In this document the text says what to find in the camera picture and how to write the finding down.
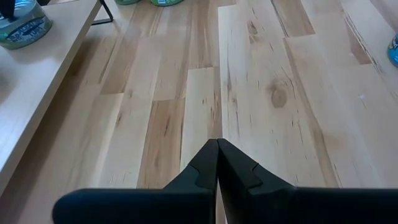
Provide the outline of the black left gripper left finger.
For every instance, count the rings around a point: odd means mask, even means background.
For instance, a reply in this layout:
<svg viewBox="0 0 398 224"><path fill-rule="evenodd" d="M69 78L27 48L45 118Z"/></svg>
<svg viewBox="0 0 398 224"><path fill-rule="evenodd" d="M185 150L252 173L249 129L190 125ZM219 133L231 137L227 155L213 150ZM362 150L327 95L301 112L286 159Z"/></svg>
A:
<svg viewBox="0 0 398 224"><path fill-rule="evenodd" d="M215 224L218 143L208 140L162 189L80 189L53 206L54 224Z"/></svg>

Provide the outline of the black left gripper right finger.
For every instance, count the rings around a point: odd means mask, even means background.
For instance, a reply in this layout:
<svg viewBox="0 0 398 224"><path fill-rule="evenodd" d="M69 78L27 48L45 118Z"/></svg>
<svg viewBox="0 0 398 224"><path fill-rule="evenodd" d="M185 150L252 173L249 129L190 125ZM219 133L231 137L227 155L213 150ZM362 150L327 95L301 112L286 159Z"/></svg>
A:
<svg viewBox="0 0 398 224"><path fill-rule="evenodd" d="M298 187L229 141L218 147L228 224L398 224L398 189Z"/></svg>

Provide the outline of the wooden shelf with black legs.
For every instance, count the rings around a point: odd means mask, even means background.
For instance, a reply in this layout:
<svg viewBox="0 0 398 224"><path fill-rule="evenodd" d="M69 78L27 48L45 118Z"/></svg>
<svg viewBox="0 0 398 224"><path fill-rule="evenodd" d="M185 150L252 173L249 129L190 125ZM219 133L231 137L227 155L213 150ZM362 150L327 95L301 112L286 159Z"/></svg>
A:
<svg viewBox="0 0 398 224"><path fill-rule="evenodd" d="M9 183L104 0L43 6L52 20L38 41L0 48L0 195Z"/></svg>

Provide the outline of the silver-lidded seafood can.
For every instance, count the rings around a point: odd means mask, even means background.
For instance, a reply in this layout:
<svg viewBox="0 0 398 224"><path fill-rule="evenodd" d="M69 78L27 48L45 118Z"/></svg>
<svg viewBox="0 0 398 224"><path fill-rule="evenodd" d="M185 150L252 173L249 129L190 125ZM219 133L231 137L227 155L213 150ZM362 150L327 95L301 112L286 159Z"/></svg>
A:
<svg viewBox="0 0 398 224"><path fill-rule="evenodd" d="M155 6L160 6L160 7L167 7L167 6L173 6L176 4L179 4L184 0L150 0L150 2L155 5Z"/></svg>

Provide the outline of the Wild Planet albacore tuna can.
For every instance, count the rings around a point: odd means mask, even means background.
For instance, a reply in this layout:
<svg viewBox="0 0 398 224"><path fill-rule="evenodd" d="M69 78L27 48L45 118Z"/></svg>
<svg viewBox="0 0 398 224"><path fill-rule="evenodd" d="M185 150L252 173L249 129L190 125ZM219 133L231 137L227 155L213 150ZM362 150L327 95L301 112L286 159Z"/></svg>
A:
<svg viewBox="0 0 398 224"><path fill-rule="evenodd" d="M34 43L52 27L37 0L15 0L14 20L0 15L0 46L15 50Z"/></svg>

